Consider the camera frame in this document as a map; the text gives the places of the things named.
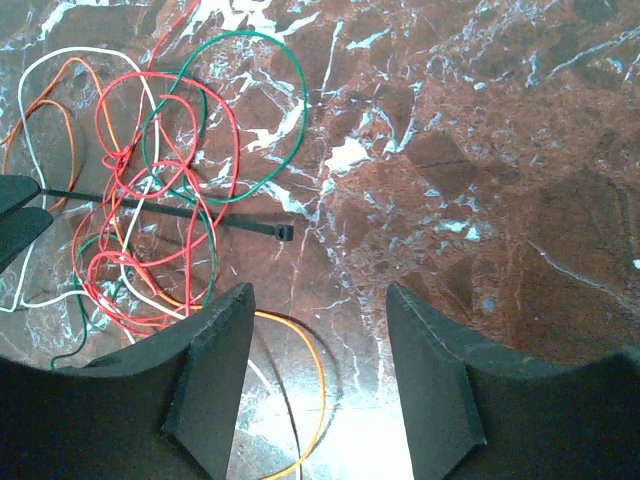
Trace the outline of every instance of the wire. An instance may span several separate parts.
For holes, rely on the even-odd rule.
[[[278,175],[282,170],[284,170],[287,165],[289,165],[289,163],[291,163],[291,160],[293,159],[293,157],[295,156],[295,154],[298,152],[298,150],[300,149],[300,146],[302,145],[302,142],[304,140],[304,135],[305,135],[305,130],[307,127],[307,119],[308,119],[308,99],[309,99],[309,92],[307,89],[307,82],[305,80],[304,77],[304,72],[302,71],[302,66],[300,65],[300,62],[298,62],[298,60],[296,59],[295,55],[293,54],[293,52],[282,42],[276,40],[275,38],[264,34],[264,33],[260,33],[260,32],[251,32],[251,31],[246,31],[246,30],[238,30],[235,32],[226,32],[223,33],[221,35],[218,35],[214,38],[212,38],[211,40],[206,41],[204,44],[202,44],[200,47],[198,47],[187,59],[187,61],[184,63],[184,65],[182,66],[182,68],[180,69],[180,71],[178,72],[178,76],[176,78],[176,81],[174,82],[174,84],[172,85],[172,87],[169,89],[169,93],[173,93],[175,91],[175,89],[177,88],[177,86],[179,85],[182,77],[184,76],[185,72],[187,71],[187,69],[189,68],[189,66],[191,65],[191,63],[193,62],[193,60],[206,48],[208,48],[209,46],[218,43],[226,38],[232,38],[232,37],[259,37],[259,38],[263,38],[265,40],[267,40],[270,43],[273,43],[274,45],[278,46],[280,49],[282,49],[282,51],[285,52],[285,54],[287,55],[287,57],[289,57],[289,59],[291,60],[291,62],[293,63],[296,72],[298,74],[298,77],[300,79],[300,87],[302,88],[302,94],[303,94],[303,108],[302,108],[302,126],[300,127],[300,132],[298,133],[298,137],[296,138],[296,142],[293,146],[293,148],[291,149],[291,152],[289,153],[289,155],[287,155],[287,157],[285,158],[285,160],[280,163],[280,165],[278,167],[276,167],[271,173],[269,173],[267,176],[265,176],[262,180],[258,181],[254,186],[252,186],[251,188],[249,188],[246,192],[244,192],[241,195],[238,196],[233,196],[233,197],[228,197],[227,199],[213,199],[213,200],[207,200],[207,204],[209,205],[227,205],[229,203],[235,203],[238,202],[240,200],[244,200],[245,198],[253,195],[254,193],[256,193],[265,183],[269,182],[270,180],[273,179],[273,177],[275,177],[276,175]],[[146,151],[147,151],[147,136],[146,136],[146,132],[147,129],[149,128],[149,125],[151,124],[151,122],[153,121],[153,119],[156,117],[156,115],[160,112],[160,110],[164,107],[164,101],[161,101],[158,103],[158,106],[156,107],[156,109],[149,115],[149,117],[147,118],[147,121],[144,125],[144,127],[142,128],[142,155],[145,161],[145,164],[147,165],[147,169],[149,170],[149,175],[153,178],[153,180],[155,181],[156,184],[158,185],[163,185],[162,181],[152,172],[150,164],[149,164],[149,159],[146,155]],[[188,201],[189,197],[185,196],[185,195],[181,195],[175,191],[169,190],[173,195],[181,198],[184,201]]]
[[[60,112],[64,116],[65,125],[67,127],[67,133],[69,135],[69,143],[71,145],[71,173],[69,175],[69,183],[67,185],[67,190],[73,190],[73,186],[75,184],[75,176],[76,176],[76,143],[73,135],[73,127],[71,126],[71,118],[69,117],[69,113],[67,112],[67,110],[60,103],[54,100],[49,100],[44,98],[37,99],[31,105],[31,107],[29,107],[29,110],[27,110],[27,118],[29,118],[36,110],[38,110],[43,105],[53,105],[54,107],[57,107],[58,110],[60,110]],[[4,162],[2,164],[3,175],[7,173],[7,163],[9,160],[9,153],[11,152],[11,148],[13,147],[13,143],[17,137],[17,134],[21,126],[22,126],[22,121],[19,121],[18,124],[13,128],[11,133],[4,140],[0,142],[0,145],[4,143],[7,144],[7,148],[5,150],[5,155],[4,155]],[[51,208],[49,208],[49,212],[53,212],[58,208],[62,207],[65,202],[66,202],[66,199],[61,198]]]
[[[44,178],[44,174],[42,173],[42,170],[40,169],[40,165],[38,164],[36,155],[35,155],[35,151],[33,149],[33,145],[31,142],[31,136],[29,135],[29,128],[27,127],[27,118],[26,118],[26,113],[24,110],[24,106],[22,103],[22,91],[24,88],[24,82],[26,80],[26,78],[31,74],[31,72],[37,68],[39,65],[41,65],[42,63],[46,62],[47,60],[57,57],[59,55],[65,54],[65,53],[72,53],[72,52],[90,52],[90,53],[99,53],[99,54],[104,54],[104,55],[113,55],[116,57],[120,57],[122,58],[124,61],[126,61],[133,70],[139,72],[140,68],[138,67],[138,65],[136,65],[136,63],[131,60],[131,58],[129,58],[127,55],[125,55],[122,52],[118,52],[116,50],[107,50],[104,48],[97,48],[97,47],[68,47],[68,48],[61,48],[59,50],[56,50],[54,52],[51,52],[47,55],[45,55],[44,57],[41,57],[40,59],[36,60],[34,63],[32,63],[22,74],[22,76],[20,77],[20,82],[18,83],[18,107],[20,108],[20,121],[22,126],[24,127],[24,134],[25,134],[25,139],[27,142],[27,147],[29,149],[29,154],[31,155],[31,160],[33,162],[33,165],[36,169],[36,172],[38,174],[38,178],[40,180],[40,187],[45,189],[47,188],[47,183],[46,180]],[[153,98],[153,94],[151,93],[151,89],[149,88],[149,85],[146,81],[146,79],[144,77],[140,77],[140,81],[142,82],[143,88],[145,93],[147,94],[147,98],[149,99],[149,103],[151,104],[152,108],[155,109],[156,103],[155,100]],[[154,151],[154,159],[157,161],[157,159],[160,157],[160,129],[158,127],[158,125],[155,125],[155,151]],[[47,205],[47,196],[46,194],[42,195],[42,208],[45,209]],[[16,293],[15,296],[13,298],[13,303],[11,305],[11,307],[0,307],[0,311],[2,312],[8,312],[8,313],[13,313],[15,312],[17,306],[18,306],[18,301],[20,299],[20,295],[22,293],[22,287],[24,284],[24,280],[25,280],[25,276],[26,276],[26,271],[27,271],[27,266],[29,265],[29,260],[31,259],[31,255],[33,254],[33,249],[34,249],[34,245],[35,242],[32,242],[31,245],[29,245],[29,248],[27,249],[27,253],[25,255],[24,258],[24,262],[22,264],[22,269],[20,271],[20,277],[18,280],[18,285],[16,287]]]
[[[152,63],[155,57],[157,56],[160,46],[166,41],[169,34],[175,29],[177,25],[182,23],[187,16],[191,15],[195,11],[195,9],[198,7],[199,4],[200,4],[200,1],[196,0],[192,4],[190,9],[186,12],[186,14],[180,17],[172,25],[171,29],[161,37],[160,41],[154,48],[151,58],[149,60],[149,64],[148,64],[149,70],[151,69]],[[235,194],[236,184],[237,184],[238,175],[239,175],[239,168],[240,168],[239,128],[235,121],[235,116],[232,110],[229,108],[229,106],[224,102],[224,100],[219,95],[217,95],[212,90],[208,89],[205,85],[201,84],[200,82],[197,82],[196,80],[186,75],[186,70],[188,69],[190,64],[205,48],[207,48],[208,46],[216,42],[222,41],[225,38],[237,37],[237,36],[260,37],[282,48],[284,52],[288,55],[288,57],[291,59],[291,61],[293,62],[297,70],[297,73],[300,77],[300,83],[301,83],[301,88],[303,92],[302,127],[300,129],[300,132],[298,134],[297,140],[294,144],[292,151],[276,169],[274,169],[262,180],[255,183],[246,192],[240,195]],[[24,82],[26,78],[31,74],[31,72],[35,68],[37,68],[37,66],[41,65],[43,62],[57,55],[61,55],[63,53],[68,53],[68,52],[77,52],[77,51],[110,54],[110,55],[118,56],[120,58],[125,59],[125,61],[127,61],[131,65],[132,69],[135,72],[121,76],[120,78],[113,81],[106,89],[103,90],[95,74],[95,71],[84,60],[74,57],[72,59],[69,59],[65,63],[65,65],[60,69],[60,72],[54,78],[54,80],[49,84],[49,86],[42,92],[42,94],[32,103],[29,109],[25,112],[23,103],[22,103],[22,91],[24,87]],[[257,192],[266,182],[270,181],[273,177],[275,177],[275,175],[281,172],[290,163],[294,155],[299,150],[300,145],[303,141],[304,132],[307,125],[307,117],[308,117],[308,110],[307,110],[308,109],[308,91],[307,91],[305,78],[302,72],[302,68],[298,63],[298,61],[296,60],[296,58],[294,57],[293,53],[284,44],[273,39],[272,37],[269,37],[268,35],[264,35],[257,32],[248,32],[248,31],[228,32],[222,35],[218,35],[217,37],[214,37],[213,39],[209,40],[204,45],[199,47],[187,59],[187,61],[185,62],[185,64],[177,74],[151,72],[151,71],[141,72],[140,68],[137,67],[137,65],[129,57],[127,57],[126,55],[120,52],[116,52],[113,50],[106,50],[106,49],[93,48],[93,47],[70,47],[70,48],[60,49],[60,50],[57,50],[56,52],[52,52],[48,55],[45,55],[44,57],[36,61],[34,64],[29,66],[27,70],[24,72],[24,74],[22,75],[19,82],[19,87],[18,87],[18,103],[20,107],[21,120],[13,128],[10,135],[6,139],[4,139],[2,142],[0,142],[0,144],[4,144],[5,142],[7,143],[7,150],[5,152],[5,161],[3,163],[3,173],[6,170],[7,159],[8,159],[11,147],[15,141],[15,138],[19,132],[19,129],[22,127],[24,128],[24,131],[25,131],[27,147],[28,147],[33,165],[39,177],[41,187],[46,190],[47,188],[46,180],[44,178],[44,174],[42,172],[42,169],[40,168],[40,165],[37,161],[37,158],[34,152],[34,148],[32,145],[32,141],[29,134],[28,125],[27,125],[27,118],[29,118],[32,115],[32,113],[35,112],[38,108],[40,108],[42,105],[50,104],[58,107],[59,110],[63,113],[65,118],[65,123],[67,126],[67,131],[69,134],[71,150],[72,150],[72,159],[71,159],[72,165],[71,165],[71,175],[70,175],[68,190],[73,189],[73,186],[75,184],[76,159],[75,159],[75,139],[73,137],[73,129],[71,127],[70,117],[62,105],[60,105],[57,102],[54,102],[53,100],[47,99],[45,97],[47,97],[49,93],[52,91],[52,89],[54,88],[55,84],[57,83],[57,81],[59,80],[59,78],[65,71],[65,69],[67,68],[67,66],[72,62],[76,62],[76,61],[81,62],[83,65],[85,65],[85,67],[93,77],[96,83],[96,89],[98,90],[98,93],[100,95],[100,100],[96,107],[96,114],[95,114],[96,131],[98,133],[98,138],[100,140],[100,143],[103,149],[105,150],[105,154],[106,154],[103,159],[103,164],[105,165],[105,167],[112,170],[112,177],[107,184],[107,188],[105,189],[102,203],[100,203],[97,209],[92,210],[89,213],[89,215],[83,218],[74,235],[73,242],[72,242],[72,252],[73,252],[72,261],[74,264],[74,290],[72,290],[71,292],[66,292],[65,294],[62,294],[55,299],[48,300],[46,302],[42,302],[39,304],[27,303],[24,301],[24,296],[22,295],[22,286],[24,284],[26,268],[34,248],[34,243],[32,243],[29,246],[29,249],[25,256],[25,261],[22,266],[18,287],[17,287],[16,294],[13,301],[13,306],[11,308],[0,307],[1,311],[14,311],[18,303],[18,300],[20,299],[20,303],[28,308],[44,308],[52,305],[57,301],[64,300],[72,295],[76,296],[77,302],[80,308],[80,312],[82,314],[83,338],[82,338],[81,344],[73,352],[54,357],[51,360],[52,368],[55,368],[56,360],[59,360],[62,358],[68,358],[73,355],[76,355],[78,352],[80,352],[80,350],[82,350],[82,348],[86,344],[87,337],[88,337],[88,325],[87,325],[88,316],[80,300],[82,296],[89,296],[97,305],[97,307],[103,311],[103,313],[105,313],[115,323],[121,326],[125,331],[125,334],[127,335],[129,341],[132,344],[135,343],[135,339],[132,336],[132,333],[138,334],[142,337],[146,337],[151,334],[151,332],[147,330],[140,330],[137,327],[144,327],[145,329],[166,328],[170,325],[170,323],[167,322],[168,317],[173,317],[175,319],[183,319],[186,316],[189,316],[192,310],[193,311],[200,310],[202,308],[202,305],[207,303],[209,296],[211,295],[211,292],[213,290],[213,282],[215,280],[216,251],[217,251],[216,227],[222,221],[222,218],[224,217],[231,203],[238,202],[242,199],[249,197],[253,193]],[[137,120],[135,132],[133,133],[130,142],[124,148],[122,148],[119,145],[117,138],[115,136],[110,113],[107,106],[107,96],[117,85],[135,77],[138,77],[142,82],[143,97],[141,97],[140,107],[138,110],[138,120]],[[161,101],[158,104],[155,103],[155,100],[153,98],[149,85],[146,81],[147,77],[173,80],[173,85],[169,89],[169,92],[167,94],[160,96]],[[204,99],[203,108],[202,108],[202,118],[200,120],[200,128],[198,128],[198,121],[196,118],[196,114],[191,104],[188,103],[186,100],[184,100],[182,97],[179,97],[174,94],[175,90],[177,89],[177,86],[181,83],[188,84],[192,87],[196,87],[200,92],[200,95]],[[230,119],[232,130],[233,130],[235,154],[234,154],[234,160],[233,160],[233,172],[231,175],[231,186],[227,192],[226,198],[204,200],[203,192],[200,188],[198,180],[195,177],[195,174],[193,173],[193,171],[191,170],[191,162],[195,158],[199,137],[201,137],[204,134],[205,128],[206,128],[205,121],[207,116],[206,116],[206,99],[204,97],[205,94],[214,98],[216,101],[220,103],[220,105],[222,105],[223,109],[225,110],[227,116]],[[142,123],[141,119],[142,119],[142,113],[143,113],[143,107],[144,107],[144,101],[143,101],[144,95],[146,95],[149,100],[149,103],[152,108],[152,113],[148,116],[143,127],[140,128],[140,125]],[[169,138],[169,135],[167,134],[166,130],[162,126],[162,116],[160,112],[164,108],[164,106],[167,104],[168,101],[177,102],[181,104],[182,107],[186,109],[186,111],[188,112],[191,118],[194,137],[193,137],[191,149],[186,156],[183,156],[180,153],[180,151],[178,150],[176,145],[173,143],[173,141]],[[101,117],[100,117],[101,114],[104,115],[106,125],[109,130],[109,134],[111,136],[113,147],[108,146],[106,141],[103,139],[102,132],[101,132]],[[147,132],[148,132],[148,129],[151,127],[151,123],[154,124],[154,129],[155,129],[153,162],[151,162],[147,156]],[[162,135],[162,138],[167,143],[167,145],[170,147],[170,150],[173,152],[177,160],[170,160],[170,159],[160,160],[161,135]],[[136,175],[134,175],[132,180],[125,182],[123,180],[123,174],[125,173],[125,170],[127,170],[127,168],[129,167],[129,163],[133,158],[134,151],[136,150],[136,147],[139,142],[141,142],[142,157],[144,159],[146,168],[138,172]],[[158,177],[158,173],[160,169],[167,169],[167,168],[174,169],[175,174],[165,184],[160,181]],[[184,187],[184,192],[186,193],[186,195],[182,195],[172,188],[173,184],[177,182],[179,179],[182,179],[182,185]],[[154,185],[159,186],[160,188],[152,191],[152,188]],[[173,196],[176,196],[177,198],[182,199],[183,201],[187,202],[189,205],[192,205],[194,207],[193,213],[190,219],[190,223],[187,228],[185,245],[181,250],[171,255],[168,255],[164,258],[145,261],[145,262],[140,261],[135,258],[134,253],[131,252],[129,248],[129,245],[132,240],[133,232],[135,230],[135,225],[137,224],[138,217],[143,208],[145,200],[150,198],[160,197],[165,193],[169,193]],[[136,198],[138,200],[138,204],[134,211],[133,217],[129,223],[127,232],[123,238],[120,231],[118,219],[117,219],[117,212],[126,196],[132,196]],[[65,201],[64,199],[59,200],[52,207],[52,209],[59,208],[60,206],[62,206],[64,201]],[[42,195],[42,206],[43,206],[42,208],[46,207],[46,203],[47,203],[47,195],[45,192]],[[213,205],[213,204],[223,205],[222,211],[220,212],[219,215],[215,217],[215,219],[213,218],[208,208],[209,205]],[[94,236],[91,240],[87,241],[82,247],[77,248],[82,229],[85,227],[85,225],[87,225],[88,220],[92,217],[92,215],[100,209],[102,209],[105,214],[105,222],[103,223],[103,226],[100,230],[99,235]],[[195,228],[196,228],[197,219],[200,219],[203,221],[203,224],[207,232],[206,234],[202,234],[197,238],[195,238]],[[111,227],[115,229],[115,234],[110,233]],[[115,238],[118,240],[121,247],[120,251],[110,250],[108,248],[109,238]],[[205,289],[202,293],[198,295],[194,295],[191,292],[191,282],[192,282],[191,268],[193,263],[191,261],[191,255],[192,255],[193,249],[196,246],[203,243],[207,238],[209,239],[211,254],[212,254],[212,263],[211,263],[212,269],[211,269],[210,283],[209,283],[209,287]],[[99,247],[99,253],[92,256],[86,272],[87,280],[86,282],[84,282],[80,276],[81,272],[79,269],[78,261],[82,253],[85,252],[87,248],[94,243],[97,243]],[[162,289],[157,286],[153,277],[148,271],[150,267],[155,267],[161,264],[165,264],[168,261],[177,259],[179,257],[183,257],[185,262],[185,295],[184,295],[184,301],[182,302],[164,293]],[[110,263],[115,263],[120,267],[119,284],[116,287],[115,291],[112,292],[111,298],[109,298],[108,296],[106,296],[104,293],[100,291],[97,283],[98,282],[97,275],[99,271],[98,267],[102,262],[105,262],[105,261]],[[133,286],[131,281],[128,279],[128,273],[132,271],[135,271],[138,275],[140,275],[144,283],[151,289],[154,296],[160,296],[171,307],[168,308],[166,306],[163,306],[162,304],[156,302],[151,298],[148,298],[146,295],[136,290],[136,288]],[[154,307],[154,309],[161,312],[162,315],[141,318],[141,317],[135,317],[132,315],[124,314],[121,311],[121,309],[119,309],[118,306],[116,305],[117,293],[120,290],[121,286],[123,285],[126,285],[128,290],[134,296],[136,296],[141,301],[147,303],[148,305]],[[200,299],[203,299],[202,303],[201,304],[196,303]],[[309,348],[311,355],[313,357],[313,360],[316,364],[319,383],[320,383],[320,390],[321,390],[321,400],[322,400],[320,419],[316,427],[316,430],[314,431],[314,434],[311,438],[309,446],[300,455],[300,458],[294,464],[273,475],[269,475],[265,477],[265,480],[270,480],[270,479],[281,478],[299,468],[300,470],[298,471],[298,474],[301,473],[301,466],[307,460],[307,458],[311,455],[311,453],[315,450],[324,426],[324,420],[325,420],[326,409],[327,409],[327,392],[326,392],[325,374],[324,374],[324,368],[322,366],[322,362],[320,360],[317,350],[313,345],[313,342],[310,340],[307,333],[302,328],[300,328],[297,324],[280,315],[276,315],[276,314],[272,314],[272,313],[268,313],[260,310],[256,311],[256,315],[261,316],[263,318],[270,319],[272,321],[279,322],[293,329],[303,339],[303,341]],[[251,360],[249,360],[249,367],[256,373],[256,375],[258,375],[258,378],[265,384],[265,387],[267,388],[269,393],[274,395],[275,390],[273,389],[273,387],[271,387],[271,385],[266,380],[262,372],[260,372],[260,370]]]
[[[281,315],[265,312],[263,310],[256,310],[256,315],[263,318],[267,318],[269,320],[273,320],[274,322],[278,322],[283,325],[286,325],[302,338],[304,343],[307,345],[307,348],[309,348],[309,352],[311,352],[313,361],[316,364],[316,369],[318,371],[318,381],[320,383],[320,392],[321,392],[320,394],[321,394],[321,400],[322,400],[321,407],[320,407],[320,419],[313,433],[313,436],[311,437],[309,446],[304,451],[302,456],[295,463],[293,463],[292,465],[290,465],[289,467],[283,470],[280,470],[277,473],[274,473],[262,479],[262,480],[274,480],[276,478],[282,478],[285,475],[288,475],[289,473],[293,472],[296,468],[301,466],[306,461],[306,459],[309,458],[309,455],[313,453],[316,446],[318,445],[318,440],[320,439],[320,435],[322,434],[322,428],[324,426],[324,418],[327,414],[327,386],[326,386],[326,380],[325,380],[324,367],[322,366],[320,355],[318,355],[318,351],[316,350],[316,347],[313,345],[313,342],[311,341],[307,333],[302,328],[300,328],[300,326],[298,326],[296,323],[292,322],[291,320]]]
[[[62,295],[58,295],[56,298],[52,298],[51,300],[47,300],[46,302],[42,302],[42,303],[29,303],[29,302],[25,302],[24,298],[22,298],[20,300],[20,305],[26,308],[44,308],[44,307],[49,307],[55,303],[58,303],[64,300],[65,298],[73,297],[74,295],[84,295],[86,297],[90,297],[90,295],[84,290],[69,290],[68,292],[63,293]]]

